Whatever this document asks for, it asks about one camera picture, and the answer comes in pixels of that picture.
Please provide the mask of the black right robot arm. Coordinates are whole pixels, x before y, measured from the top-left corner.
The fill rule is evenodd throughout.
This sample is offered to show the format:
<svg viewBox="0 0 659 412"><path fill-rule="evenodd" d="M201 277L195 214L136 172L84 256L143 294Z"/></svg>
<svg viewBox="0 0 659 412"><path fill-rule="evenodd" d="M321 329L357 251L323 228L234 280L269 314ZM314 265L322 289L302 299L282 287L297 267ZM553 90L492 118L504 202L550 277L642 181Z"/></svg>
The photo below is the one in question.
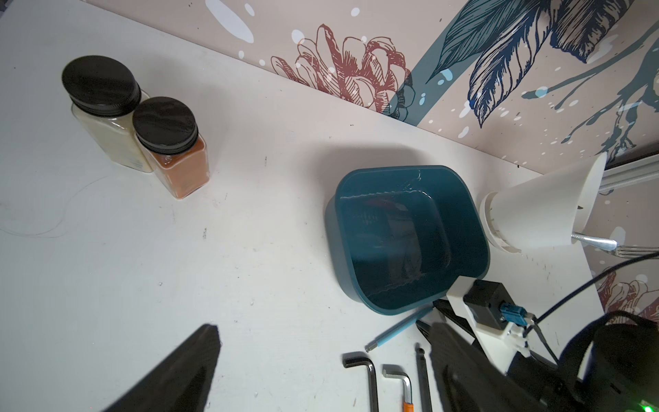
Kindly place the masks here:
<svg viewBox="0 0 659 412"><path fill-rule="evenodd" d="M516 355L508 377L547 411L657 411L658 324L609 312L569 341L556 366Z"/></svg>

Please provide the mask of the black short-bend hex key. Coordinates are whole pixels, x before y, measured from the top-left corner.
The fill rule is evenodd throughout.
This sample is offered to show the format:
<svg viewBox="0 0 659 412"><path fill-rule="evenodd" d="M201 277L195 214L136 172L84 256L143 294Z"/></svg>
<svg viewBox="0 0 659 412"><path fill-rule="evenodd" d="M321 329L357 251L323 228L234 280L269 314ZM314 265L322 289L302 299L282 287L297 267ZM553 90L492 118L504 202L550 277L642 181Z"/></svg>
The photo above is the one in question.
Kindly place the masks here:
<svg viewBox="0 0 659 412"><path fill-rule="evenodd" d="M372 360L365 352L353 352L342 355L342 364L346 369L353 367L365 367L367 369L370 412L379 412L377 374Z"/></svg>

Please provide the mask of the orange hex key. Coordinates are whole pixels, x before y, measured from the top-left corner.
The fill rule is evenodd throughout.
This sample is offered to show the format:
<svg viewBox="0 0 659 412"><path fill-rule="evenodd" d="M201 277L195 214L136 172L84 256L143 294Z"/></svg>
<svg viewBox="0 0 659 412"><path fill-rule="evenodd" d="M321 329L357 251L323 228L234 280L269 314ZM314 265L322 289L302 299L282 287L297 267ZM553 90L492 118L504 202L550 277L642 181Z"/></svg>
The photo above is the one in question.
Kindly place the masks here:
<svg viewBox="0 0 659 412"><path fill-rule="evenodd" d="M403 412L414 412L414 401L411 379L400 366L383 365L382 374L386 379L400 381L403 386Z"/></svg>

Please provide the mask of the long black hex key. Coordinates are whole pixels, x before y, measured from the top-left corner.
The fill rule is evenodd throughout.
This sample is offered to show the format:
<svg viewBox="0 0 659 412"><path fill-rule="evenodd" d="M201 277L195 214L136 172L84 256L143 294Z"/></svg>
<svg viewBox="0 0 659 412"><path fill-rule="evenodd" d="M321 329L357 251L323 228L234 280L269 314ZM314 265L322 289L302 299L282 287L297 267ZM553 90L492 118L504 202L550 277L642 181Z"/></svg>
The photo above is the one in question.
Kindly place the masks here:
<svg viewBox="0 0 659 412"><path fill-rule="evenodd" d="M421 410L423 412L432 412L432 398L425 351L418 343L415 345L415 359L420 386Z"/></svg>

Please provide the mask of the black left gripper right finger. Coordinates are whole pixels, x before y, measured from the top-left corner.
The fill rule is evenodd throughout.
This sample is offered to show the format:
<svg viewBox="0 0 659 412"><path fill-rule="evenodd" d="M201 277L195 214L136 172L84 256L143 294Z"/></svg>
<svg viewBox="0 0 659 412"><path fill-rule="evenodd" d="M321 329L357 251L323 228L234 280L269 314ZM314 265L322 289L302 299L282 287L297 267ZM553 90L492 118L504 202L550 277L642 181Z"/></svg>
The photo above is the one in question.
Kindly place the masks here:
<svg viewBox="0 0 659 412"><path fill-rule="evenodd" d="M430 327L430 358L444 411L544 411L546 408L451 326Z"/></svg>

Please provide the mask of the blue hex key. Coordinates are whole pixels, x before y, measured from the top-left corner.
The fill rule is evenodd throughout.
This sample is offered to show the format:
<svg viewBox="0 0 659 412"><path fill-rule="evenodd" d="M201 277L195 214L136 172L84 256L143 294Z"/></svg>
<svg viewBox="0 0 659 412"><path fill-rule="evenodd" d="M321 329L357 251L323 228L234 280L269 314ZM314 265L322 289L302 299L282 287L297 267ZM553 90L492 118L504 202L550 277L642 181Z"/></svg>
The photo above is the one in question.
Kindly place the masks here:
<svg viewBox="0 0 659 412"><path fill-rule="evenodd" d="M422 307L422 309L414 312L413 314L410 314L410 316L401 320L397 324L394 324L391 326L391 328L376 336L374 340L370 341L370 343L365 346L365 352L370 353L376 348L383 346L393 337L399 335L406 329L410 328L410 326L414 325L418 320L421 320L427 316L430 312L432 312L433 309L434 307L432 306Z"/></svg>

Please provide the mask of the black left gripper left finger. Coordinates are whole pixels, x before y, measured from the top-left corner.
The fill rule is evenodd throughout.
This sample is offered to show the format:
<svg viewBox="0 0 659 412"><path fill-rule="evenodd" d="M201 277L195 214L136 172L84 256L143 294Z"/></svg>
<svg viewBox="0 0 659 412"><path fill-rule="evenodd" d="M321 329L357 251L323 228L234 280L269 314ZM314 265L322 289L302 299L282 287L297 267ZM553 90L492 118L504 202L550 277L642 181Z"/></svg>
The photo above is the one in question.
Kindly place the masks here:
<svg viewBox="0 0 659 412"><path fill-rule="evenodd" d="M221 352L218 327L204 324L106 409L203 411Z"/></svg>

